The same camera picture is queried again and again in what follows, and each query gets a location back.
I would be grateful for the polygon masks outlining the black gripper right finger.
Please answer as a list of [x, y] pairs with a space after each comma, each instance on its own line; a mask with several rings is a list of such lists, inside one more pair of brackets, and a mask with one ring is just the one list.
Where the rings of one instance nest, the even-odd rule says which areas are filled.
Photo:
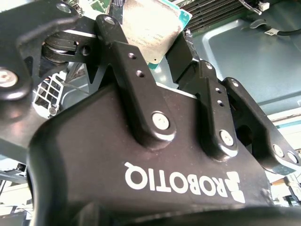
[[214, 66], [199, 57], [190, 31], [178, 35], [166, 59], [179, 90], [200, 103], [201, 144], [210, 157], [227, 161], [244, 145], [267, 171], [301, 170], [300, 156], [242, 84], [231, 77], [219, 80]]

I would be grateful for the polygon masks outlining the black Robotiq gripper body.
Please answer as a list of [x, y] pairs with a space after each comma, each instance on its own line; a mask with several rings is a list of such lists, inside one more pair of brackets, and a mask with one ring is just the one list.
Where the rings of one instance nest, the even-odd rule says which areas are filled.
[[159, 91], [177, 133], [158, 151], [135, 140], [114, 85], [37, 130], [33, 226], [300, 225], [300, 208], [273, 205], [264, 169], [242, 144], [226, 162], [209, 157], [197, 99]]

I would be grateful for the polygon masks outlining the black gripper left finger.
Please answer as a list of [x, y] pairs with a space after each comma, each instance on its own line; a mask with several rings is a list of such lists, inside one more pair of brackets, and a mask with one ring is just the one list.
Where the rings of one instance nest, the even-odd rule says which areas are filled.
[[[0, 68], [16, 76], [16, 81], [0, 89], [0, 111], [27, 107], [38, 85], [42, 44], [49, 36], [74, 28], [80, 17], [60, 0], [39, 0], [0, 15]], [[100, 53], [98, 66], [113, 69], [136, 140], [151, 150], [170, 144], [176, 125], [158, 91], [140, 50], [129, 45], [117, 20], [99, 15], [95, 21]]]

